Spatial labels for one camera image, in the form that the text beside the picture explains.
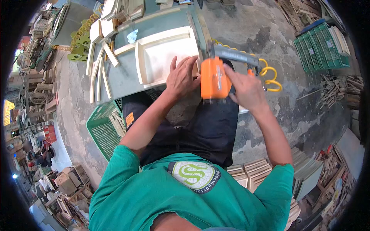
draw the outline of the pneumatic nail gun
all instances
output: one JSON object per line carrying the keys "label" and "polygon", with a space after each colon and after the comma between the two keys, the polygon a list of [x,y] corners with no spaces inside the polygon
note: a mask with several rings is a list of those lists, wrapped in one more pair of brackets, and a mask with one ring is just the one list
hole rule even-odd
{"label": "pneumatic nail gun", "polygon": [[246,63],[248,74],[258,75],[259,59],[250,54],[207,42],[206,59],[201,64],[201,97],[203,102],[225,102],[231,89],[231,81],[225,74],[221,58]]}

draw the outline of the pile of wood sticks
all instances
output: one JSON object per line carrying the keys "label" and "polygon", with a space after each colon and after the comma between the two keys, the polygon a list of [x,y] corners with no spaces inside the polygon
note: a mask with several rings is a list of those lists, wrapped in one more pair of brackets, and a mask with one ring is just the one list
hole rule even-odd
{"label": "pile of wood sticks", "polygon": [[331,108],[336,102],[346,99],[348,107],[354,109],[359,107],[360,94],[364,88],[363,79],[360,76],[331,76],[321,75],[323,80],[323,92],[316,107],[322,109],[325,105]]}

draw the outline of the green table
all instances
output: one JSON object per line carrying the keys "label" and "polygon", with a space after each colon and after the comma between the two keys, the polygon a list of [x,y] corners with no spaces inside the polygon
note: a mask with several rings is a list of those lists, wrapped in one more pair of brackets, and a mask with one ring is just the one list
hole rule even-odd
{"label": "green table", "polygon": [[[124,45],[127,45],[127,35],[136,29],[138,30],[137,39],[141,39],[162,31],[189,26],[189,20],[187,16],[188,11],[192,16],[195,30],[198,35],[199,47],[202,51],[203,57],[205,57],[206,42],[201,24],[199,22],[197,14],[198,10],[199,6],[197,4],[189,5],[188,7],[182,6],[180,7],[180,11],[157,16],[139,23],[132,23],[132,25],[116,35],[114,49],[118,49],[120,47],[123,47]],[[101,44],[97,44],[95,46],[94,61],[97,60],[97,55],[100,48]],[[114,67],[110,61],[106,61],[104,63],[108,76],[108,83],[111,90],[112,99],[118,99],[136,92],[147,90],[148,88],[144,89],[143,85],[139,83],[138,74],[136,71],[135,50],[123,53],[117,56],[117,59],[120,62],[120,65],[117,67]],[[96,104],[99,105],[101,103],[112,100],[108,99],[103,80],[101,83],[100,93],[101,100],[99,102],[96,102]]]}

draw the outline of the circular logo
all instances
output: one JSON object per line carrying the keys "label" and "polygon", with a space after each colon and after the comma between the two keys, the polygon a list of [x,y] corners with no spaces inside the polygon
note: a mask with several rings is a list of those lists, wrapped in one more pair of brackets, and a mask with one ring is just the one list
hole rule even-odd
{"label": "circular logo", "polygon": [[199,194],[209,192],[221,177],[221,172],[214,165],[203,162],[170,162],[167,171]]}

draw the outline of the green plastic crate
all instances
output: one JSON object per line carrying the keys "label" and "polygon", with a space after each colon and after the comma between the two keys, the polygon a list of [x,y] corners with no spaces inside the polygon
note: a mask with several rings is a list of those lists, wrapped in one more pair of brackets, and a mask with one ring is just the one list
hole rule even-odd
{"label": "green plastic crate", "polygon": [[304,71],[349,67],[348,57],[338,53],[328,27],[322,23],[294,40]]}
{"label": "green plastic crate", "polygon": [[322,23],[307,32],[317,51],[321,66],[323,69],[349,67],[348,62],[343,63],[343,60],[348,60],[348,57],[345,58],[339,54],[328,27],[328,24]]}
{"label": "green plastic crate", "polygon": [[294,44],[296,45],[304,71],[316,71],[323,68],[308,34],[302,34],[296,38]]}
{"label": "green plastic crate", "polygon": [[123,113],[122,113],[122,99],[121,98],[120,99],[115,99],[115,100],[113,100],[113,102],[116,105],[119,114],[123,118]]}
{"label": "green plastic crate", "polygon": [[87,130],[107,161],[110,161],[114,148],[121,140],[109,120],[109,116],[116,108],[115,101],[99,105],[86,122]]}

